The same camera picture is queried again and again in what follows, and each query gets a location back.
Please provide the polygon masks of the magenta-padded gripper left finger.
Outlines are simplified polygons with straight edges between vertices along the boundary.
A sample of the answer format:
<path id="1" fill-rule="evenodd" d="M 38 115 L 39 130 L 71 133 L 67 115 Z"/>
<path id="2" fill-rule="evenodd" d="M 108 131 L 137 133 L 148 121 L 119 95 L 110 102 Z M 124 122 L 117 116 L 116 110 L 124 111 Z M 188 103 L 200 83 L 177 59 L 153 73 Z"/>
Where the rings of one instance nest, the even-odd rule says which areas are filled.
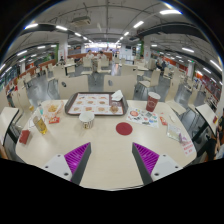
<path id="1" fill-rule="evenodd" d="M 65 155 L 56 154 L 43 166 L 43 169 L 79 185 L 90 154 L 91 143 L 88 142 L 73 149 Z"/>

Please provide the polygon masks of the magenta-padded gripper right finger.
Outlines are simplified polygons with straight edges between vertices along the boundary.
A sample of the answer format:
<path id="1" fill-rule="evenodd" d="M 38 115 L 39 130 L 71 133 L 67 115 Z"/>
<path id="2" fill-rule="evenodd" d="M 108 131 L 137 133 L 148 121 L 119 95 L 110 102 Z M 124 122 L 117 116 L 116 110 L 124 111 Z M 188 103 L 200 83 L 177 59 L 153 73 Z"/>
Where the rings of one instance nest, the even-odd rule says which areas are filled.
<path id="1" fill-rule="evenodd" d="M 139 169 L 143 185 L 148 185 L 182 169 L 167 154 L 159 155 L 137 143 L 132 145 L 132 154 Z"/>

